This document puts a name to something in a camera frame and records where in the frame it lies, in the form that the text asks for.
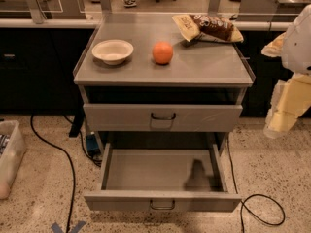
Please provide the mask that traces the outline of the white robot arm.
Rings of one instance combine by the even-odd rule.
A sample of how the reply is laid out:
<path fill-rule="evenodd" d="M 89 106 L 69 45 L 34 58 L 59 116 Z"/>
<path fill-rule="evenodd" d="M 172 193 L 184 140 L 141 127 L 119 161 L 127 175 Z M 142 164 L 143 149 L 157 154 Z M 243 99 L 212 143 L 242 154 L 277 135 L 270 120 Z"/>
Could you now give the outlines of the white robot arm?
<path fill-rule="evenodd" d="M 279 80 L 272 92 L 263 132 L 276 139 L 286 135 L 311 108 L 311 5 L 261 53 L 280 57 L 283 67 L 293 72 L 287 81 Z"/>

